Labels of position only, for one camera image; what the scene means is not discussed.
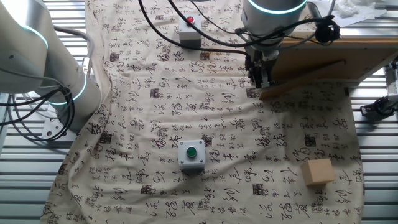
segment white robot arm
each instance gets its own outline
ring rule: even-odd
[[[76,112],[70,129],[78,132],[98,108],[100,89],[83,73],[57,37],[44,3],[41,0],[0,0],[0,33],[0,92],[35,91],[45,95],[58,86],[38,78],[58,80],[72,92]],[[51,97],[49,103],[57,111],[67,106],[61,93]]]

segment metal bracket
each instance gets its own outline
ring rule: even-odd
[[[55,112],[55,109],[49,105],[48,111]],[[51,138],[63,128],[63,124],[58,119],[45,119],[42,130],[42,138]],[[71,130],[66,131],[66,135],[60,137],[58,141],[75,141],[76,133]]]

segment cable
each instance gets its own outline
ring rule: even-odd
[[[10,121],[0,123],[0,126],[4,126],[4,125],[8,125],[8,124],[12,124],[12,123],[16,123],[16,122],[20,122],[20,121],[25,120],[26,118],[28,118],[29,116],[31,116],[32,114],[34,114],[34,113],[35,113],[35,112],[36,112],[48,99],[50,99],[54,94],[58,93],[58,92],[60,91],[60,89],[51,91],[50,93],[47,93],[46,95],[44,95],[44,96],[45,96],[44,100],[42,100],[42,101],[41,101],[31,112],[29,112],[27,115],[25,115],[25,116],[23,116],[23,117],[21,117],[21,118],[19,118],[19,119],[17,119],[17,120],[12,120],[11,117],[10,117]],[[17,106],[18,104],[17,104],[17,103],[13,103],[13,104],[9,104],[9,105],[7,105],[7,106],[10,106],[10,105]]]
[[[85,40],[87,40],[87,42],[88,42],[87,57],[91,58],[91,56],[93,55],[93,52],[94,52],[94,41],[88,34],[85,34],[83,32],[75,30],[75,29],[69,29],[69,28],[59,27],[59,26],[54,26],[54,29],[55,29],[55,31],[63,32],[66,34],[77,35],[77,36],[80,36],[80,37],[84,38]]]
[[[222,41],[219,41],[219,40],[217,40],[217,39],[214,39],[214,38],[210,37],[209,35],[205,34],[204,32],[202,32],[200,29],[198,29],[195,25],[191,24],[191,23],[187,20],[187,18],[180,12],[180,10],[178,9],[178,7],[173,3],[172,0],[169,0],[169,3],[170,3],[170,5],[174,8],[174,10],[177,12],[177,14],[178,14],[187,24],[189,24],[190,27],[192,27],[194,30],[196,30],[199,34],[201,34],[202,36],[206,37],[207,39],[209,39],[209,40],[211,40],[211,41],[213,41],[213,42],[215,42],[215,43],[217,43],[217,44],[221,44],[221,45],[228,46],[228,47],[248,47],[248,46],[252,46],[252,45],[254,45],[254,44],[258,44],[258,43],[261,43],[261,42],[263,42],[263,41],[265,41],[265,40],[267,40],[267,39],[270,39],[270,38],[274,37],[275,35],[280,34],[281,32],[284,32],[284,31],[289,30],[289,29],[291,29],[291,28],[297,27],[297,26],[299,26],[299,25],[306,24],[306,23],[309,23],[309,22],[325,22],[326,20],[332,19],[332,18],[333,18],[333,16],[326,16],[326,17],[324,17],[324,18],[304,19],[304,20],[302,20],[302,21],[298,21],[298,22],[296,22],[296,23],[294,23],[294,24],[291,24],[291,25],[289,25],[289,26],[283,27],[283,28],[281,28],[281,29],[279,29],[279,30],[277,30],[277,31],[275,31],[275,32],[273,32],[273,33],[271,33],[271,34],[268,34],[268,35],[266,35],[266,36],[264,36],[264,37],[261,37],[260,39],[254,40],[254,41],[252,41],[252,42],[246,42],[246,43],[244,43],[244,44],[230,44],[230,43],[226,43],[226,42],[222,42]]]
[[[330,7],[329,12],[328,12],[328,16],[330,16],[331,13],[333,12],[333,10],[335,8],[335,4],[336,4],[336,0],[332,0],[331,7]]]
[[[28,135],[22,133],[22,132],[19,130],[19,128],[15,125],[15,123],[13,123],[13,124],[12,124],[13,127],[17,130],[17,132],[18,132],[21,136],[24,136],[26,139],[28,139],[28,140],[30,140],[30,141],[55,141],[55,140],[61,138],[61,137],[63,136],[63,134],[64,134],[67,130],[69,130],[70,126],[72,125],[73,119],[74,119],[74,117],[75,117],[75,104],[74,104],[73,99],[72,99],[72,97],[70,96],[70,94],[68,94],[68,91],[70,91],[69,89],[62,88],[60,91],[63,93],[63,95],[64,95],[64,97],[65,97],[65,100],[66,100],[67,102],[68,102],[68,101],[71,102],[71,103],[70,103],[70,104],[71,104],[71,107],[68,107],[68,108],[70,108],[70,110],[69,110],[69,113],[68,113],[67,124],[66,124],[56,135],[54,135],[53,137],[48,138],[48,139],[43,139],[43,138],[40,138],[40,137],[38,137],[37,135],[35,135],[35,134],[23,123],[23,121],[21,121],[21,124],[22,124],[22,125],[26,128],[26,130],[27,130],[31,135],[33,135],[33,137],[35,137],[35,138],[30,138],[30,137],[28,137]],[[20,118],[20,116],[19,116],[19,111],[18,111],[18,109],[17,109],[16,107],[15,107],[15,111],[16,111],[16,115],[18,116],[18,118]],[[9,108],[8,108],[8,113],[9,113],[9,116],[10,116],[10,118],[11,118],[11,117],[12,117],[12,114],[11,114],[11,111],[10,111]]]
[[[58,80],[56,80],[56,79],[54,79],[54,78],[36,77],[36,76],[34,76],[34,75],[28,75],[28,74],[21,73],[21,72],[13,72],[13,71],[7,70],[7,69],[5,69],[5,68],[0,68],[0,71],[6,72],[6,73],[11,73],[11,74],[13,74],[13,75],[18,75],[18,76],[21,76],[21,77],[26,77],[26,78],[33,78],[33,79],[39,79],[39,80],[52,81],[52,82],[57,83],[57,84],[60,85],[60,86],[64,86],[60,81],[58,81]]]
[[[31,104],[31,103],[35,103],[35,102],[37,102],[39,100],[44,100],[44,99],[46,99],[47,95],[52,95],[53,96],[53,95],[55,95],[58,92],[59,92],[59,90],[53,90],[53,91],[47,93],[46,95],[38,97],[38,98],[36,98],[36,99],[34,99],[32,101],[29,101],[29,102],[23,102],[23,103],[0,103],[0,106],[24,106],[24,105],[28,105],[28,104]]]
[[[171,44],[177,45],[179,47],[184,47],[186,49],[191,49],[191,50],[202,50],[202,51],[209,51],[209,52],[224,52],[224,53],[234,53],[234,54],[243,54],[246,57],[250,57],[250,55],[248,53],[246,53],[245,51],[242,50],[224,50],[224,49],[206,49],[206,48],[200,48],[200,47],[191,47],[191,46],[187,46],[187,45],[183,45],[179,42],[176,42],[174,40],[171,40],[169,38],[167,38],[165,35],[163,35],[158,29],[156,29],[155,25],[150,21],[148,15],[146,14],[144,5],[142,3],[142,0],[138,0],[138,3],[141,7],[141,11],[146,19],[146,21],[148,22],[148,24],[150,25],[150,27],[156,32],[157,35],[161,36],[161,38],[165,39],[167,42],[170,42]]]
[[[286,37],[291,38],[291,39],[304,40],[304,38],[302,38],[302,37],[293,37],[293,36],[286,36]],[[314,44],[321,45],[321,46],[329,46],[330,45],[330,43],[329,44],[322,44],[322,43],[319,43],[319,42],[314,41],[314,40],[308,40],[308,41],[312,42]]]
[[[4,112],[4,117],[2,119],[2,123],[6,122],[6,120],[7,120],[7,110],[8,110],[8,108],[9,107],[7,106],[7,108],[6,108],[5,112]],[[3,129],[4,129],[4,126],[2,125],[1,128],[0,128],[0,134],[2,133]]]
[[[22,94],[22,96],[24,97],[24,99],[25,99],[26,101],[28,101],[27,96],[28,96],[29,98],[33,99],[31,96],[29,96],[28,93],[24,93],[24,94]],[[63,110],[59,111],[60,116],[57,116],[57,117],[51,117],[51,116],[48,116],[48,115],[43,114],[43,113],[38,112],[38,111],[36,111],[36,113],[39,114],[39,115],[41,115],[41,116],[43,116],[44,118],[48,118],[48,119],[60,119],[60,118],[63,118],[63,117],[67,114],[67,108],[70,106],[70,103],[71,103],[71,102],[69,102],[69,104],[67,104],[66,107],[64,107]],[[30,108],[34,109],[34,106],[33,106],[32,104],[29,104],[29,106],[30,106]]]
[[[227,33],[227,34],[237,34],[236,32],[230,32],[230,31],[227,31],[227,30],[221,28],[219,25],[217,25],[215,22],[213,22],[211,19],[209,19],[209,17],[206,17],[206,16],[204,15],[204,13],[199,9],[199,7],[198,7],[193,1],[191,1],[191,3],[196,7],[196,9],[198,9],[199,13],[200,13],[209,23],[213,24],[214,26],[216,26],[217,28],[219,28],[220,30],[224,31],[224,32]],[[253,37],[259,37],[259,36],[254,35],[254,34],[248,34],[247,32],[245,32],[245,33],[243,33],[243,34],[250,35],[250,36],[253,36]]]

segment calligraphy print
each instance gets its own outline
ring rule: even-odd
[[[142,2],[159,32],[178,41],[175,9]],[[199,16],[189,1],[174,3]],[[240,0],[196,4],[227,31],[243,26]],[[361,221],[363,167],[341,85],[312,83],[260,101],[244,55],[168,43],[138,1],[86,0],[85,8],[101,105],[59,163],[40,224]],[[242,41],[204,18],[201,24],[220,41]],[[311,26],[294,35],[305,37]],[[202,47],[220,48],[206,39]],[[204,169],[180,168],[183,140],[204,143]],[[336,180],[307,188],[301,165],[326,158],[343,167]]]

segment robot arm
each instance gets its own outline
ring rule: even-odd
[[[78,62],[55,33],[50,13],[41,0],[0,0],[0,92],[39,95],[58,88],[48,80],[20,77],[19,72],[53,78],[69,87],[76,106],[72,131],[79,131],[100,104],[100,89],[87,78]],[[67,106],[56,94],[49,103],[61,111]]]
[[[244,28],[257,37],[251,36],[250,40],[241,37],[246,42],[253,41],[299,21],[306,2],[307,0],[244,0],[242,13]],[[270,50],[270,48],[280,46],[284,36],[291,34],[293,30],[294,28],[287,30],[283,36],[275,36],[261,44],[245,47],[246,52],[251,56],[251,65],[253,65],[246,69],[248,69],[248,76],[256,88],[267,88],[274,84],[271,71],[279,51]]]

